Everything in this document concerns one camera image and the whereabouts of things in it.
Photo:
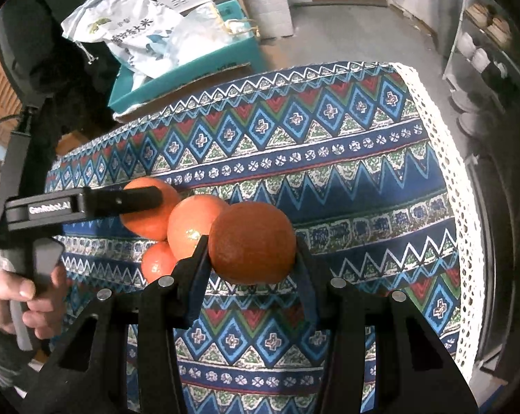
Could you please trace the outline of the grey sleeve left forearm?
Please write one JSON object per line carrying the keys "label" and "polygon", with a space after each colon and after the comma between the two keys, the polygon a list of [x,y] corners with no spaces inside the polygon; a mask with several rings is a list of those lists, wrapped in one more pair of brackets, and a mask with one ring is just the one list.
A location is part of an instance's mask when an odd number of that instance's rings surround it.
{"label": "grey sleeve left forearm", "polygon": [[24,352],[18,347],[14,335],[0,331],[0,389],[18,387],[27,389],[29,362],[32,352]]}

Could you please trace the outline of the person's left hand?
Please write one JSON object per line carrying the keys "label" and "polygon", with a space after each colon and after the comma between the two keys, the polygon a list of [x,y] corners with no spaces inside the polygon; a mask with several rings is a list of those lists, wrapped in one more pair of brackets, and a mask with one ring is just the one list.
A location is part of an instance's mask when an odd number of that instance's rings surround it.
{"label": "person's left hand", "polygon": [[67,277],[63,265],[57,265],[50,275],[48,287],[38,293],[33,281],[19,275],[0,272],[0,331],[14,335],[9,303],[27,305],[23,323],[34,330],[39,339],[50,339],[58,335],[65,313],[64,296],[67,293]]}

